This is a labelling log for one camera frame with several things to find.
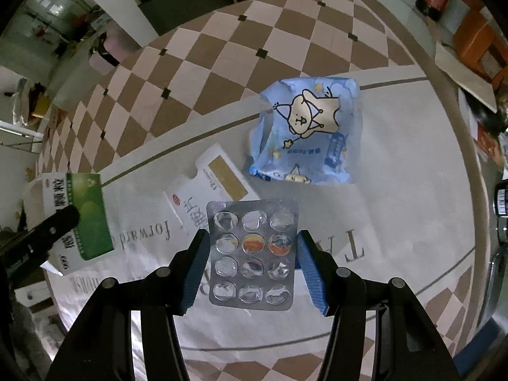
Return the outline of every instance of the table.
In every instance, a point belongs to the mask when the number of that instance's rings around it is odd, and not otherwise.
[[[37,170],[104,170],[157,137],[259,93],[275,80],[347,72],[356,73],[362,89],[428,80],[459,141],[476,241],[464,259],[473,256],[474,262],[426,302],[454,354],[474,334],[483,299],[488,215],[481,175],[451,86],[375,0],[249,0],[182,25],[101,79],[47,141]],[[373,354],[370,338],[364,354]],[[247,379],[246,374],[249,379],[280,379],[283,374],[300,380],[315,377],[322,358],[321,351],[275,362],[190,360],[187,365],[202,379]]]

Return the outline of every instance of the checkered cloth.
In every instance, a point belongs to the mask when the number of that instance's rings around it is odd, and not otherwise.
[[[248,0],[159,37],[104,76],[47,139],[37,172],[98,172],[274,81],[413,64],[361,0]]]

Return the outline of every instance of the orange pill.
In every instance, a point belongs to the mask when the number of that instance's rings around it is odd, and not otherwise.
[[[246,253],[262,251],[265,247],[265,240],[261,235],[248,234],[243,238],[243,250]]]

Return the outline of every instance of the black tile inset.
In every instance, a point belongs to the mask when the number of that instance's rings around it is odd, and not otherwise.
[[[258,49],[256,56],[261,57],[262,59],[266,59],[267,54],[268,54],[268,52],[266,50]]]
[[[167,100],[169,97],[169,93],[171,93],[171,90],[169,88],[165,87],[164,90],[162,91],[161,97],[163,99]]]

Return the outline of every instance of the empty blister cavity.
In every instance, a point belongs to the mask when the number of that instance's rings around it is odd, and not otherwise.
[[[290,292],[283,285],[276,285],[266,292],[266,302],[272,305],[280,305],[288,299]]]
[[[286,234],[272,235],[270,237],[268,248],[274,255],[283,257],[291,251],[291,238]]]
[[[235,276],[238,264],[231,257],[220,258],[215,262],[215,272],[220,276]]]
[[[248,212],[243,216],[242,223],[247,232],[257,231],[266,223],[266,213],[259,210]]]
[[[263,264],[259,259],[248,259],[240,267],[240,273],[248,279],[257,278],[263,274]]]
[[[295,216],[286,209],[280,209],[272,215],[270,226],[276,231],[283,232],[295,223]]]
[[[268,267],[268,276],[276,281],[285,279],[290,272],[290,264],[286,259],[277,259]]]
[[[231,232],[238,224],[238,216],[227,211],[217,212],[213,217],[213,223],[224,232]]]
[[[213,295],[219,301],[227,301],[236,295],[236,287],[228,281],[219,282],[213,286]]]
[[[222,235],[215,241],[215,247],[223,254],[234,252],[238,248],[238,239],[233,234]]]
[[[263,299],[263,290],[257,285],[245,285],[238,291],[238,299],[246,304],[253,304]]]
[[[242,246],[245,253],[259,252],[265,247],[265,239],[258,234],[248,234],[243,238]]]

